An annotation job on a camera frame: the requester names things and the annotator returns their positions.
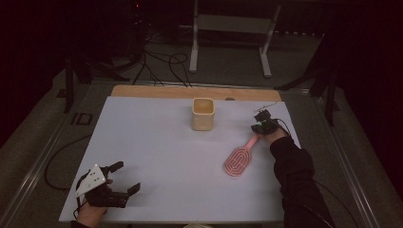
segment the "black cable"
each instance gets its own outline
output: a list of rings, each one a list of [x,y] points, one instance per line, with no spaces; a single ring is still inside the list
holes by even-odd
[[[152,72],[151,68],[146,64],[146,57],[145,57],[145,51],[142,52],[143,54],[143,62],[142,62],[142,68],[140,69],[140,71],[137,73],[136,77],[133,80],[133,85],[135,85],[135,83],[137,82],[137,80],[139,79],[141,73],[143,72],[144,68],[148,69],[150,75],[149,77],[151,78],[151,80],[154,81],[154,86],[156,85],[157,81],[160,82],[160,84],[162,86],[164,86],[163,82]]]
[[[287,124],[285,123],[285,121],[283,121],[282,119],[273,119],[273,120],[282,122],[282,123],[285,125],[285,128],[287,128],[287,133],[288,133],[288,135],[291,137],[290,129],[288,128],[288,126],[287,126]],[[278,126],[279,128],[281,128],[283,131],[285,131],[285,129],[284,129],[284,127],[282,127],[282,125],[277,124],[277,126]]]
[[[76,213],[79,213],[79,212],[80,212],[80,209],[81,209],[84,205],[86,205],[86,203],[88,203],[88,201],[86,201],[86,202],[83,203],[83,204],[80,203],[80,206],[78,206],[77,209],[75,209],[75,210],[73,211],[73,216],[74,216],[75,219],[77,219],[77,217],[76,217],[75,214],[76,214]]]
[[[142,63],[142,68],[140,68],[140,70],[139,70],[139,72],[137,72],[137,74],[136,74],[136,76],[134,77],[134,80],[133,80],[133,85],[135,85],[136,84],[136,82],[137,82],[137,80],[139,79],[139,77],[140,77],[140,75],[142,74],[142,72],[143,72],[143,70],[144,70],[144,67],[145,67],[145,54],[144,54],[144,46],[145,46],[145,44],[147,43],[148,41],[147,40],[145,40],[144,41],[144,43],[142,44],[142,57],[143,57],[143,62],[142,62],[142,59],[140,60],[140,62]]]
[[[309,207],[309,206],[305,205],[304,203],[299,202],[299,201],[297,201],[297,200],[289,199],[288,197],[285,197],[285,196],[284,196],[283,198],[284,198],[285,200],[287,200],[287,201],[289,201],[289,202],[291,202],[291,203],[297,205],[297,206],[302,207],[305,211],[307,211],[307,212],[309,212],[310,214],[312,214],[313,216],[315,216],[317,219],[319,219],[321,222],[323,222],[323,223],[324,223],[325,225],[327,225],[329,228],[334,228],[334,227],[329,223],[329,221],[327,221],[320,213],[314,211],[311,207]]]
[[[185,83],[185,82],[175,73],[175,71],[172,69],[172,64],[178,64],[178,63],[172,63],[171,60],[174,58],[174,59],[176,59],[178,62],[180,61],[180,60],[176,57],[176,55],[184,55],[184,56],[186,57],[186,60],[188,59],[188,58],[187,58],[187,55],[185,55],[185,54],[183,54],[183,53],[176,53],[176,54],[171,55],[171,57],[169,57],[169,69],[171,70],[172,74],[173,74],[178,80],[180,80],[180,81],[184,84],[184,86],[187,87],[186,83]],[[192,85],[191,85],[190,82],[189,82],[189,78],[187,77],[186,68],[184,67],[183,63],[181,63],[181,66],[182,66],[182,68],[183,68],[184,77],[186,78],[187,83],[189,84],[189,86],[192,87]]]
[[[358,228],[358,223],[356,222],[353,214],[351,213],[351,211],[347,208],[347,206],[341,201],[341,199],[339,199],[328,187],[326,187],[325,185],[323,185],[322,183],[320,183],[317,180],[314,180],[315,183],[317,183],[319,186],[321,186],[322,188],[326,189],[327,192],[329,192],[343,207],[344,209],[347,211],[347,213],[349,213],[350,217],[352,218],[355,227]]]
[[[175,78],[177,78],[184,86],[192,87],[192,85],[190,84],[190,81],[189,81],[189,77],[187,75],[186,68],[184,67],[184,64],[183,64],[189,59],[186,54],[184,54],[184,53],[175,53],[175,54],[172,54],[172,55],[168,55],[168,54],[163,54],[163,53],[159,53],[159,52],[153,52],[153,51],[149,51],[149,50],[144,50],[144,52],[145,52],[145,54],[147,54],[147,55],[149,55],[149,56],[151,56],[151,57],[153,57],[153,58],[155,58],[157,60],[160,60],[160,61],[162,61],[164,63],[167,63],[169,65],[169,69],[171,70],[171,73],[175,76]],[[162,56],[168,57],[169,59],[166,61],[165,59],[160,58],[157,55],[162,55]],[[177,56],[184,56],[184,60],[180,60]],[[175,73],[174,69],[172,68],[172,65],[181,65],[182,66],[182,69],[183,69],[184,76],[185,76],[185,79],[187,81],[187,84],[183,79],[181,79],[181,77],[178,74]]]
[[[49,167],[50,167],[50,164],[51,164],[51,162],[54,160],[54,158],[55,158],[61,151],[63,151],[63,150],[66,149],[67,147],[69,147],[69,146],[71,146],[71,145],[73,145],[73,144],[75,144],[75,143],[77,143],[77,142],[79,142],[79,141],[81,141],[81,140],[84,140],[84,139],[86,139],[86,138],[89,138],[89,137],[91,137],[91,136],[92,136],[92,134],[86,135],[86,136],[84,136],[84,137],[82,137],[82,138],[80,138],[80,139],[78,139],[78,140],[75,140],[75,141],[73,141],[73,142],[67,143],[66,145],[64,145],[64,146],[62,146],[60,149],[58,149],[58,150],[51,156],[50,160],[48,161],[47,167],[45,168],[45,173],[44,173],[45,183],[46,183],[49,187],[51,187],[51,188],[53,188],[53,189],[55,189],[55,190],[63,191],[64,194],[69,190],[69,188],[58,187],[58,186],[55,186],[55,185],[53,185],[52,183],[50,183],[50,181],[48,180],[48,169],[49,169]]]

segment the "person's arm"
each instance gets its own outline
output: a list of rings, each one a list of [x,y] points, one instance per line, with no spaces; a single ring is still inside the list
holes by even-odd
[[[313,180],[315,168],[308,152],[299,149],[281,129],[263,138],[271,144],[276,159],[274,171],[283,195],[284,227],[336,227]]]

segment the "white tabletop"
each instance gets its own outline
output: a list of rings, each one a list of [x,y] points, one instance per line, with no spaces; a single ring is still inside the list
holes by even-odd
[[[110,174],[113,191],[137,182],[142,189],[126,208],[109,208],[106,222],[222,223],[283,219],[279,184],[269,145],[252,148],[252,161],[237,178],[223,163],[252,135],[254,110],[272,102],[215,101],[211,131],[191,129],[190,99],[109,97],[77,172],[60,221],[74,219],[77,180],[94,164],[125,166]],[[268,107],[284,120],[297,145],[285,103]]]

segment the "dark background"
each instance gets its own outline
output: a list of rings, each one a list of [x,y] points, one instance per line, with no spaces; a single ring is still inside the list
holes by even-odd
[[[150,24],[175,31],[178,24],[192,24],[193,5],[189,2],[138,3]],[[126,47],[131,32],[130,20],[125,14],[128,3],[135,2],[97,1],[101,13],[97,14],[92,1],[2,1],[0,145],[51,88],[52,78],[64,68],[66,41],[76,43],[98,61],[125,55],[122,47]],[[228,1],[220,1],[220,4],[228,5]],[[256,15],[241,1],[232,1],[227,9],[221,13],[231,14],[235,10],[241,15]],[[215,9],[207,4],[201,10]],[[332,5],[287,5],[278,19],[277,31],[321,35],[331,25],[331,19],[338,16],[332,24],[332,36],[325,36],[313,63],[316,66],[329,64],[336,52],[341,51],[342,58],[337,60],[340,64],[337,84],[344,89],[395,189],[403,197],[403,151],[398,128],[403,125],[402,3],[367,1],[343,7],[342,13],[336,14],[339,10],[340,7]],[[265,11],[260,9],[259,13],[264,15]],[[169,18],[164,20],[165,24],[161,23],[161,15]]]

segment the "wooden cup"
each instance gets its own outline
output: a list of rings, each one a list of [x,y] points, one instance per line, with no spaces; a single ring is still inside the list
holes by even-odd
[[[209,98],[195,98],[192,105],[192,129],[209,131],[214,126],[214,101]]]

